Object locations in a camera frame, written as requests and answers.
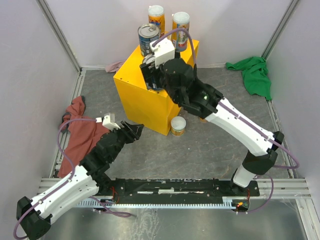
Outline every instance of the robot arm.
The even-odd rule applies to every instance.
[[[118,126],[110,118],[111,115],[104,116],[102,124],[112,131],[102,135],[91,152],[75,167],[71,179],[70,173],[45,192],[32,199],[23,197],[18,201],[17,220],[34,207],[20,222],[30,240],[41,238],[61,215],[80,201],[109,189],[111,179],[105,171],[125,144],[140,138],[144,127],[125,121],[121,122],[122,126]]]
[[[278,156],[275,152],[278,147],[268,140],[281,144],[284,135],[258,126],[232,106],[221,92],[200,81],[196,65],[192,68],[183,59],[175,58],[170,40],[165,38],[156,46],[152,42],[150,48],[154,60],[140,65],[147,87],[163,88],[179,107],[218,125],[248,148],[247,156],[232,178],[233,183],[246,188],[256,175],[265,174]]]

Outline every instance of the floor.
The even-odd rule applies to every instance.
[[[115,113],[116,121],[127,120],[113,80],[113,73],[87,70],[81,91],[85,96],[85,115],[96,118]],[[249,95],[241,72],[224,68],[201,68],[198,77],[211,84],[244,115],[261,127],[274,131],[268,104],[264,97]],[[107,174],[114,178],[231,178],[247,154],[239,141],[211,123],[202,123],[184,110],[186,132],[176,137],[164,136],[144,128],[140,140],[126,145]],[[278,150],[278,165],[284,164]],[[283,169],[271,169],[274,178],[288,178]]]
[[[251,200],[253,208],[261,204]],[[120,218],[72,208],[51,226],[44,240],[307,240],[294,199],[273,200],[248,215],[221,209],[119,211],[135,216]]]

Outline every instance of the yellow cube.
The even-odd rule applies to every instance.
[[[199,41],[192,42],[197,54]],[[181,52],[181,58],[187,64],[194,65],[190,44],[185,51]],[[143,59],[138,46],[114,75],[114,83],[129,120],[167,135],[171,119],[178,115],[180,107],[172,102],[165,90],[147,89],[139,67]]]

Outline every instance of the red cloth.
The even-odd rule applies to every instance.
[[[83,116],[86,109],[83,99],[84,97],[78,96],[72,100],[72,104],[65,110],[63,122],[71,119],[90,119],[88,116]],[[74,121],[69,124],[67,130],[70,132],[70,138],[64,152],[72,160],[74,166],[78,165],[85,155],[96,146],[103,134],[109,133],[109,129],[102,126],[101,122],[95,123],[94,121]],[[57,176],[63,178],[71,170],[68,160],[64,157]]]

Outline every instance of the green towel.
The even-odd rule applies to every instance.
[[[235,64],[227,62],[225,67],[228,70],[242,70],[244,86],[249,94],[258,94],[267,100],[271,100],[271,81],[267,77],[267,63],[263,57],[253,56]]]

